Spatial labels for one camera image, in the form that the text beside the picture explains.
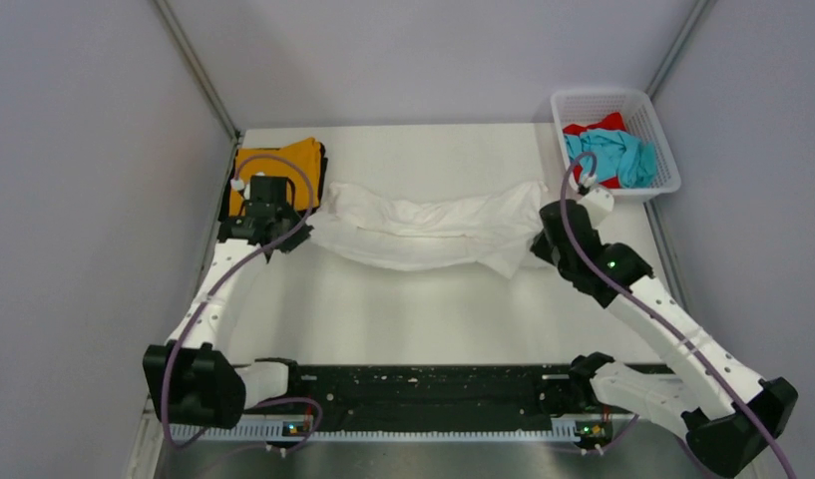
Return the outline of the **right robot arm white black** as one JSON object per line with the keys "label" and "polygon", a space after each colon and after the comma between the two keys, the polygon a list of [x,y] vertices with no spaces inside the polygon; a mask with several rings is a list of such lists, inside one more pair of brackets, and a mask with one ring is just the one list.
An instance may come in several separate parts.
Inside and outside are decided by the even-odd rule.
{"label": "right robot arm white black", "polygon": [[642,338],[676,379],[595,352],[571,364],[573,405],[582,411],[615,406],[656,424],[721,477],[736,477],[765,449],[794,477],[778,442],[798,399],[794,386],[783,377],[765,379],[737,360],[675,302],[634,249],[602,242],[595,209],[574,200],[542,207],[543,230],[532,251]]}

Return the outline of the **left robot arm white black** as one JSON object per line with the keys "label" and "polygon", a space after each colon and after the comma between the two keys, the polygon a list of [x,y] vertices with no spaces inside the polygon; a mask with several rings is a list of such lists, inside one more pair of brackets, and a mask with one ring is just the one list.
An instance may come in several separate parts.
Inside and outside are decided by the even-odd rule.
{"label": "left robot arm white black", "polygon": [[185,317],[162,344],[150,345],[142,366],[158,418],[166,425],[234,427],[242,414],[268,401],[280,412],[302,403],[303,385],[285,359],[231,361],[225,349],[254,281],[272,254],[290,252],[310,235],[312,210],[299,212],[301,192],[317,188],[307,175],[294,181],[255,175],[233,180],[243,202],[218,227],[204,281]]}

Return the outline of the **white t shirt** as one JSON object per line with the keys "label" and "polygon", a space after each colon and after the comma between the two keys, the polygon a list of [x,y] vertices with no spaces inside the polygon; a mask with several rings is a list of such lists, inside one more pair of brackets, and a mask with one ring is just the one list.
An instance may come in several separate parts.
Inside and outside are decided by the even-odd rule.
{"label": "white t shirt", "polygon": [[528,181],[500,193],[415,203],[333,183],[308,222],[314,244],[347,259],[399,271],[482,264],[505,278],[530,263],[547,186]]}

